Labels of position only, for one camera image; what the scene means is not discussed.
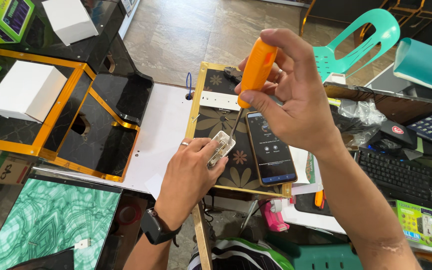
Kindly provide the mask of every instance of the phone screen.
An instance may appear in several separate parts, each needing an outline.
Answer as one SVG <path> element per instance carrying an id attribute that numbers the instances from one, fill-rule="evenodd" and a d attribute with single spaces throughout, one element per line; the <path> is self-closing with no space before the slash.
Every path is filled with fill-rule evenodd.
<path id="1" fill-rule="evenodd" d="M 247 117 L 262 183 L 273 185 L 296 181 L 289 146 L 271 132 L 271 127 L 261 113 L 250 112 Z"/>

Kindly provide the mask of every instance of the screwdriver shaft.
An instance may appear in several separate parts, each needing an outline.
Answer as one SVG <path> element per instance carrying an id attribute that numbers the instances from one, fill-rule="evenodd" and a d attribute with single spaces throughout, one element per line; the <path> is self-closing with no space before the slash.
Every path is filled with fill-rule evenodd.
<path id="1" fill-rule="evenodd" d="M 239 113 L 237 114 L 236 122 L 234 122 L 233 129 L 231 130 L 231 134 L 229 134 L 229 141 L 228 141 L 228 142 L 230 142 L 231 139 L 233 138 L 234 131 L 236 130 L 236 126 L 237 126 L 238 123 L 240 122 L 241 115 L 243 114 L 243 111 L 244 111 L 244 108 L 241 108 L 241 109 L 239 110 Z"/>

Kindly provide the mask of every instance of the black watch strap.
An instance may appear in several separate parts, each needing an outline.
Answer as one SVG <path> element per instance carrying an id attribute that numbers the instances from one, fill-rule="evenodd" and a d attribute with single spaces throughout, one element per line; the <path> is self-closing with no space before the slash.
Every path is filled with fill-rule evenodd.
<path id="1" fill-rule="evenodd" d="M 153 209 L 148 209 L 142 216 L 141 230 L 151 244 L 158 245 L 173 239 L 180 232 L 181 226 L 177 230 L 165 231 L 159 222 L 158 214 Z"/>

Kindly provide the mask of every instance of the ring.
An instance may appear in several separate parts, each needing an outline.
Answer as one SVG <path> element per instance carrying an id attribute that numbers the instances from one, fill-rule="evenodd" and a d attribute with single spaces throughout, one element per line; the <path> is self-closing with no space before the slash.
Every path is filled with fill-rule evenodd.
<path id="1" fill-rule="evenodd" d="M 279 76 L 281 75 L 281 72 L 283 72 L 283 70 L 279 69 L 276 76 L 274 77 L 273 84 L 277 84 L 277 81 L 279 79 Z"/>

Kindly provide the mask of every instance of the teal plastic chair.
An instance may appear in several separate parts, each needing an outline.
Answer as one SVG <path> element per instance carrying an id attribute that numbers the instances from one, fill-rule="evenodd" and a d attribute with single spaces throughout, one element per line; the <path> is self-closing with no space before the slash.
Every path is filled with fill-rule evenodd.
<path id="1" fill-rule="evenodd" d="M 369 36 L 366 41 L 357 46 L 352 52 L 345 57 L 336 60 L 335 49 L 345 38 L 356 31 L 366 23 L 371 23 L 376 32 Z M 321 76 L 321 81 L 326 80 L 330 73 L 345 74 L 359 59 L 368 53 L 376 44 L 381 42 L 381 49 L 371 60 L 360 67 L 362 69 L 382 54 L 387 52 L 399 40 L 399 25 L 391 13 L 384 9 L 372 9 L 359 16 L 350 24 L 341 34 L 339 34 L 327 46 L 313 47 L 316 58 L 316 66 Z"/>
<path id="2" fill-rule="evenodd" d="M 291 257 L 294 270 L 363 270 L 349 243 L 298 245 L 270 233 L 264 239 Z"/>

